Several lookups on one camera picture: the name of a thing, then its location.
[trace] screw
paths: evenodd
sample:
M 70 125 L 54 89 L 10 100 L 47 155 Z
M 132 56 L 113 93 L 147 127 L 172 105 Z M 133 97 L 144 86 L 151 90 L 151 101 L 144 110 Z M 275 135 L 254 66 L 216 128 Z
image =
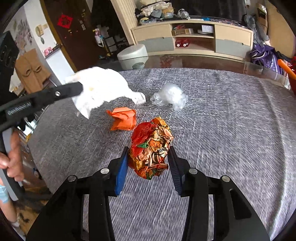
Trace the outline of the screw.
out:
M 74 175 L 71 175 L 68 177 L 68 182 L 74 182 L 76 180 L 76 177 Z
M 191 174 L 197 174 L 197 170 L 195 168 L 190 168 L 189 173 Z
M 222 177 L 222 180 L 223 180 L 224 182 L 229 182 L 229 181 L 230 181 L 230 178 L 229 178 L 228 176 L 223 176 L 223 177 Z
M 108 173 L 109 173 L 109 169 L 108 169 L 108 168 L 103 168 L 103 169 L 101 170 L 101 173 L 102 173 L 102 174 L 108 174 Z

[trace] brown door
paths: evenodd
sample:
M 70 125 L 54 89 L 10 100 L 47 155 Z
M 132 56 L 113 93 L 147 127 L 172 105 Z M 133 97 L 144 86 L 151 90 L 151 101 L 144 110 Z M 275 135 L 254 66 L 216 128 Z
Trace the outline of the brown door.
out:
M 106 51 L 95 41 L 92 31 L 95 27 L 91 25 L 91 13 L 86 1 L 44 0 L 44 3 L 49 18 L 77 70 L 96 65 L 99 56 L 105 56 Z M 59 22 L 70 27 L 62 27 Z

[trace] gray drawer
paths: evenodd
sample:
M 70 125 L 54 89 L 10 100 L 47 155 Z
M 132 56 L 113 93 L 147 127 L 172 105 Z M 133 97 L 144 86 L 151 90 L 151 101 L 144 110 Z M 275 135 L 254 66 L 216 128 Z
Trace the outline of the gray drawer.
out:
M 216 53 L 229 54 L 244 58 L 250 51 L 250 46 L 231 40 L 216 39 Z
M 139 41 L 139 44 L 144 44 L 147 52 L 171 51 L 174 50 L 173 38 L 155 38 Z

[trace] purple bag with white stripe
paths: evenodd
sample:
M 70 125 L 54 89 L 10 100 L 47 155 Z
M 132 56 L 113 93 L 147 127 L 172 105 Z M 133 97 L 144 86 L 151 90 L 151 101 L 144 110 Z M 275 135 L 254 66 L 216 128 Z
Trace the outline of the purple bag with white stripe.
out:
M 282 68 L 277 63 L 277 57 L 273 47 L 268 45 L 263 45 L 263 47 L 261 47 L 259 44 L 254 44 L 250 56 L 252 63 L 264 66 L 278 74 L 282 74 Z

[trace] gray tablecloth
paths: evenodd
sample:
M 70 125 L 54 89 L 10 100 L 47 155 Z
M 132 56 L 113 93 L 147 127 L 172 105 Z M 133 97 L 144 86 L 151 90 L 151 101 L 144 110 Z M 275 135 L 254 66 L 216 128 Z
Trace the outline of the gray tablecloth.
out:
M 34 131 L 29 147 L 34 161 L 55 192 L 69 176 L 92 175 L 130 145 L 130 131 L 109 131 L 106 110 L 127 106 L 137 123 L 161 116 L 175 135 L 177 154 L 207 176 L 229 175 L 249 200 L 273 239 L 296 208 L 296 99 L 266 80 L 204 69 L 143 69 L 121 73 L 147 103 L 127 98 L 104 103 L 90 120 L 76 117 L 70 99 L 51 105 Z M 166 82 L 179 85 L 188 104 L 151 105 L 150 96 Z M 88 228 L 87 198 L 83 224 Z M 110 198 L 116 240 L 181 240 L 187 198 L 174 190 L 165 171 L 144 180 L 129 169 L 123 192 Z M 210 203 L 209 240 L 213 235 Z

